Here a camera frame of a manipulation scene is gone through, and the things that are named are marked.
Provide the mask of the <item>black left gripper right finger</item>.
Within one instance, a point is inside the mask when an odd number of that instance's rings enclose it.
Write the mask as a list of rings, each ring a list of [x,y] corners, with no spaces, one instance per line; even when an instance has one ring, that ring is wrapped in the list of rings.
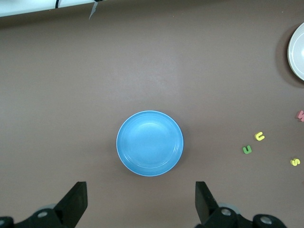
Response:
[[[195,184],[195,207],[200,219],[198,228],[285,228],[277,217],[257,214],[250,221],[233,209],[220,207],[203,181]]]

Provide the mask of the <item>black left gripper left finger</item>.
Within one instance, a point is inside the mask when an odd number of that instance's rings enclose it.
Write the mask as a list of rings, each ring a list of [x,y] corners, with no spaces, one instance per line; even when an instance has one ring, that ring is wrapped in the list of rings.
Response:
[[[12,217],[0,218],[2,228],[74,228],[87,209],[87,183],[77,182],[54,208],[41,209],[15,223]]]

